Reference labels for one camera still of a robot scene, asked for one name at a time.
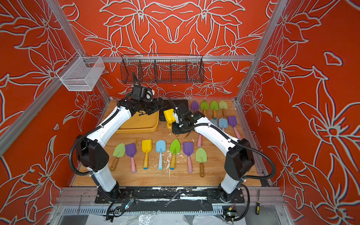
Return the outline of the small green shovel wooden handle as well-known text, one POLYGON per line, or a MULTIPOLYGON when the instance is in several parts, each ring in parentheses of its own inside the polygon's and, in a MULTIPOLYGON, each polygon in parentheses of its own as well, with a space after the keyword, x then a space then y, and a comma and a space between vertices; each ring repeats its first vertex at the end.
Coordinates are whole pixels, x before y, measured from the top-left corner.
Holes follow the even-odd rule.
POLYGON ((172 154, 172 160, 170 164, 171 170, 175 169, 176 155, 180 153, 180 151, 181 151, 180 141, 178 139, 174 139, 170 145, 170 152, 172 154))

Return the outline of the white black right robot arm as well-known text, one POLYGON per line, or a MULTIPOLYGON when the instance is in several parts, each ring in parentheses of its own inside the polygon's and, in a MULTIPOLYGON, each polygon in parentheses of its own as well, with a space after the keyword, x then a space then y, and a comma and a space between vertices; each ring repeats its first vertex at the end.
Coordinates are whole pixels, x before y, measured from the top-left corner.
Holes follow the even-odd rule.
POLYGON ((268 180, 273 178, 276 167, 273 161, 264 153, 252 148, 244 138, 242 140, 227 134, 215 126, 203 113, 191 112, 185 109, 184 104, 176 105, 171 99, 168 100, 174 109, 175 122, 172 123, 172 132, 176 135, 195 131, 211 141, 226 157, 224 169, 226 175, 218 187, 220 198, 229 201, 236 189, 240 188, 247 179, 268 180), (266 176, 247 175, 254 165, 254 154, 260 155, 271 166, 271 173, 266 176))

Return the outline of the purple square shovel pink handle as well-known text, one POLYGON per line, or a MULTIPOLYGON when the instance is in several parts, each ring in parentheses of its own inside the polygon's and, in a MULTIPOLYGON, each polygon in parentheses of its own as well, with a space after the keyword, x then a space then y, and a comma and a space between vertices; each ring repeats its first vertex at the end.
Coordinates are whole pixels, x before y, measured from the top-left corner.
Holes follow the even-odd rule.
POLYGON ((229 125, 233 128, 233 130, 234 130, 234 133, 235 133, 235 135, 236 135, 236 138, 239 139, 239 140, 241 140, 242 137, 241 137, 239 131, 238 131, 237 128, 236 128, 236 126, 237 126, 237 124, 238 124, 236 117, 235 117, 235 116, 228 116, 227 119, 228 119, 228 124, 229 124, 229 125))

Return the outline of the pink handled tool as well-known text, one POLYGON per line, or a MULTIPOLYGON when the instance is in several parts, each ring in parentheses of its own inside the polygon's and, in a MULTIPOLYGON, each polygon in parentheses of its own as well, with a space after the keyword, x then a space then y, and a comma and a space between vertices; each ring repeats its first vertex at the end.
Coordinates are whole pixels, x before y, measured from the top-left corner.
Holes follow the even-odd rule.
POLYGON ((197 146, 198 146, 198 148, 201 148, 201 146, 202 146, 202 135, 201 134, 199 134, 197 146))

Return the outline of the yellow shovel yellow handle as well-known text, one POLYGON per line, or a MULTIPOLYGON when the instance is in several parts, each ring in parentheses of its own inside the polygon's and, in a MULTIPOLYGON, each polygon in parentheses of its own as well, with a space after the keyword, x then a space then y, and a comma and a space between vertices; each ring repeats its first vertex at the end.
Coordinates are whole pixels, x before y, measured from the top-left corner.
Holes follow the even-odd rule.
POLYGON ((142 151, 145 153, 144 162, 143 162, 143 169, 148 169, 148 163, 149 163, 149 153, 152 150, 152 140, 142 140, 142 151))

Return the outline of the blue shovel white handle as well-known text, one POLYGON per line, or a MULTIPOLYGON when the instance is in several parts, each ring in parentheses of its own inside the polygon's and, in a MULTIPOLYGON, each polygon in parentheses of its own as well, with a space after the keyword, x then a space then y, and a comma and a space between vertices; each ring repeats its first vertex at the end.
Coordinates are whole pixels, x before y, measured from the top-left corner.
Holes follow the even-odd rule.
POLYGON ((156 142, 156 152, 159 153, 159 161, 158 161, 158 170, 163 169, 163 153, 166 151, 166 142, 164 140, 159 140, 156 142))

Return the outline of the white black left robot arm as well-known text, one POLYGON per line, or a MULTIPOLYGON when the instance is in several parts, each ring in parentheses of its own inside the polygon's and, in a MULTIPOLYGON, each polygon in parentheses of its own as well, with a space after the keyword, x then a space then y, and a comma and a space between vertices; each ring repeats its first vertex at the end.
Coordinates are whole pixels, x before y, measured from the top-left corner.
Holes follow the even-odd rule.
POLYGON ((117 106, 102 123, 76 138, 68 156, 72 172, 78 176, 89 175, 100 193, 111 201, 122 200, 127 195, 120 191, 118 182, 111 174, 109 155, 104 147, 112 135, 137 112, 151 115, 165 106, 162 98, 153 96, 151 88, 142 86, 136 75, 132 77, 132 91, 117 101, 117 106))

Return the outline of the purple shovel blade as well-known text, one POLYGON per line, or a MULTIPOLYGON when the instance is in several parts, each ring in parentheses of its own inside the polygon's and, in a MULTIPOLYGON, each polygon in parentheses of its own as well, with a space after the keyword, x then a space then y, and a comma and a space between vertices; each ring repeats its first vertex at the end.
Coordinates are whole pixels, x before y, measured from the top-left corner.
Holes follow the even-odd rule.
POLYGON ((131 144, 128 144, 125 146, 125 151, 126 151, 126 155, 128 157, 130 157, 130 160, 131 160, 131 171, 132 173, 136 173, 136 164, 135 164, 135 154, 137 152, 137 149, 136 149, 136 144, 135 143, 131 143, 131 144))

